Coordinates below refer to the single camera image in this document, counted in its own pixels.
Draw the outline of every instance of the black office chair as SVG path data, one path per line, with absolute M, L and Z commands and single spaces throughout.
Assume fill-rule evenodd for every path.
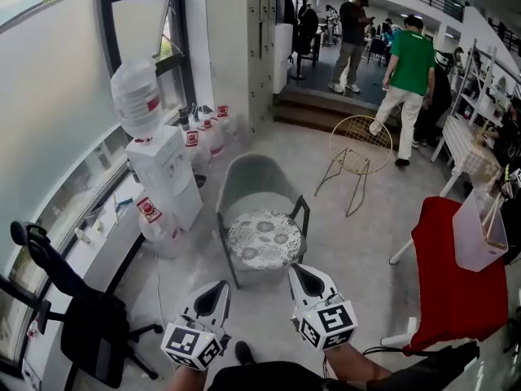
M 62 352 L 80 369 L 109 387 L 120 386 L 126 358 L 134 361 L 151 380 L 157 379 L 157 373 L 138 359 L 128 342 L 138 342 L 139 337 L 150 330 L 162 333 L 159 324 L 130 331 L 125 303 L 89 287 L 50 245 L 42 227 L 13 222 L 11 237 L 16 244 L 27 247 L 34 262 L 63 294 L 72 297 L 65 314 L 51 312 L 47 300 L 34 303 L 41 334 L 45 333 L 47 320 L 63 321 Z
M 382 56 L 385 54 L 385 43 L 382 39 L 378 39 L 375 37 L 371 41 L 371 46 L 369 47 L 369 55 L 367 56 L 367 63 L 369 63 L 369 59 L 371 58 L 371 54 L 376 54 L 378 58 L 378 66 L 382 63 Z

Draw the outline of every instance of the black and white marker cube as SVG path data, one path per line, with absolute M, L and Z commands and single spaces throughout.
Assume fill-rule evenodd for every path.
M 222 346 L 214 333 L 169 323 L 161 349 L 175 363 L 206 371 L 210 362 L 222 351 Z
M 347 343 L 358 326 L 351 301 L 322 308 L 296 308 L 294 316 L 299 321 L 299 333 L 318 350 Z

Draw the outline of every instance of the wire chair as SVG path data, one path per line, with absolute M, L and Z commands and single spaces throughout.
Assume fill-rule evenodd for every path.
M 382 129 L 376 135 L 370 132 L 370 126 L 373 123 L 382 126 Z M 373 117 L 362 115 L 351 116 L 343 119 L 336 125 L 331 132 L 329 145 L 333 159 L 320 184 L 318 184 L 314 196 L 317 196 L 324 182 L 340 175 L 343 169 L 351 174 L 358 175 L 357 185 L 352 194 L 349 206 L 345 211 L 345 217 L 349 217 L 352 216 L 364 202 L 367 175 L 380 171 L 391 159 L 391 134 L 387 127 L 376 121 Z M 338 172 L 330 175 L 331 168 L 335 163 L 339 166 Z M 364 182 L 362 185 L 361 201 L 354 210 L 351 210 L 362 177 L 364 178 Z

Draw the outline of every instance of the round wire backrest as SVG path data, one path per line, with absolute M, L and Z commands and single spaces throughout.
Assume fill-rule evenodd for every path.
M 387 127 L 374 136 L 369 127 L 377 122 L 370 116 L 351 116 L 343 119 L 331 133 L 330 150 L 336 163 L 346 171 L 372 174 L 383 168 L 392 155 L 392 138 Z

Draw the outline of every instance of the floral seat cushion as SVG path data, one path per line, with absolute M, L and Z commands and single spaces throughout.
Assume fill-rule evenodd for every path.
M 231 223 L 228 244 L 236 257 L 257 270 L 289 264 L 305 250 L 305 239 L 296 223 L 286 214 L 270 210 L 237 217 Z

